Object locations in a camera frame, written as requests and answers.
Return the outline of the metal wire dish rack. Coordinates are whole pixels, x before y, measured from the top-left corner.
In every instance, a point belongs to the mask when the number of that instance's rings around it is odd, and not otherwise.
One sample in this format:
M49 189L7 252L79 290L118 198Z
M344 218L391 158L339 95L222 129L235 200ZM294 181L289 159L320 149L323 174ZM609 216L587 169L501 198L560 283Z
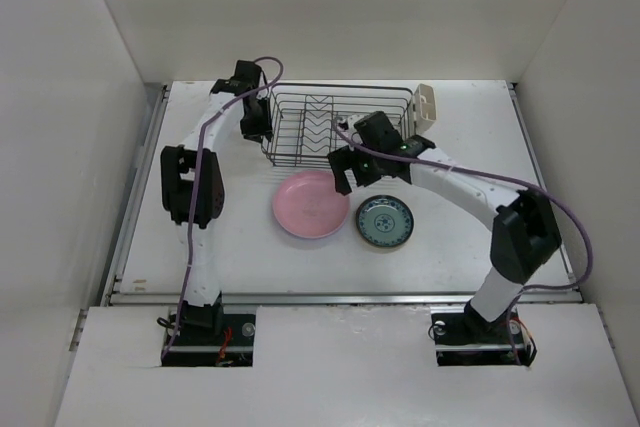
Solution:
M344 142L337 119L384 112L407 137L415 132L413 92L406 87L280 82L270 93L272 138L261 149L275 167L327 169L327 155Z

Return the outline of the blue patterned glass plate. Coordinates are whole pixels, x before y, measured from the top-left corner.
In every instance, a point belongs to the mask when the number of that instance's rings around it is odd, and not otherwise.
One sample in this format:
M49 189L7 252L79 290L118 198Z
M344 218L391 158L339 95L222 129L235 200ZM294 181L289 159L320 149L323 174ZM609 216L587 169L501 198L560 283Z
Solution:
M355 212L359 235L378 248L397 248L413 234L415 221L410 208L399 198L376 195L367 198Z

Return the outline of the pink plastic plate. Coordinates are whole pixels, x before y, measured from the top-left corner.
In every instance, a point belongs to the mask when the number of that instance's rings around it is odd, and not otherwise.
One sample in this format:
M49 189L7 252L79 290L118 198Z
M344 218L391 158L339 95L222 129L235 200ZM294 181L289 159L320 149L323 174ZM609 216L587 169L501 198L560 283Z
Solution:
M351 211L327 171L306 170L287 177L272 198L278 224L296 237L316 240L337 232Z

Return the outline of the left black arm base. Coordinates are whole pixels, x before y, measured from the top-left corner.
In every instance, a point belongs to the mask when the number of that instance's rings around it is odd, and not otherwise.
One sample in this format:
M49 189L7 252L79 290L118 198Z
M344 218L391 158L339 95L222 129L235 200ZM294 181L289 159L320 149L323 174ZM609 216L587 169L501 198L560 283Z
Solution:
M256 316L254 314L221 314L213 330L184 326L169 351L176 315L159 317L156 322L165 329L161 349L163 367L252 367Z

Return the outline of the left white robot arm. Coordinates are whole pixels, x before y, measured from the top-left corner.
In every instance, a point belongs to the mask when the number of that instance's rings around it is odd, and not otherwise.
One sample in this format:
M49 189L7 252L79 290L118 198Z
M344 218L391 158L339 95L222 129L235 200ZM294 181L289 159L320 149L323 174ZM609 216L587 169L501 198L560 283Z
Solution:
M260 66L263 60L239 60L230 78L216 80L209 107L191 133L160 154L162 206L178 229L186 256L174 328L189 328L205 344L217 341L224 329L216 313L221 287L212 247L214 222L225 203L219 152L236 128L258 144L273 138L272 84Z

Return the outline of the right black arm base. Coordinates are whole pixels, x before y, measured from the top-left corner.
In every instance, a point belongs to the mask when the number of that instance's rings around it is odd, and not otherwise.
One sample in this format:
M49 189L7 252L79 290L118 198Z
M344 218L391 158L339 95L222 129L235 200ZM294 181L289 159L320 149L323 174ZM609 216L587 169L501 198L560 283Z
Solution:
M516 309L486 323L470 309L431 310L428 334L434 341L439 367L530 367L538 348Z

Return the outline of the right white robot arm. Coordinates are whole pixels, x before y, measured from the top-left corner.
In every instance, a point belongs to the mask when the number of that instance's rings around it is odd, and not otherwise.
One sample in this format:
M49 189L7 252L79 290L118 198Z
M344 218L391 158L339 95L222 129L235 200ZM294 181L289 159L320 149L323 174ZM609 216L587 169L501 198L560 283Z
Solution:
M477 341L495 334L512 301L561 246L548 198L537 186L514 189L446 165L446 153L434 142L402 137L382 111L338 118L332 128L346 143L327 156L338 193L399 178L447 200L490 231L491 269L465 306L463 328Z

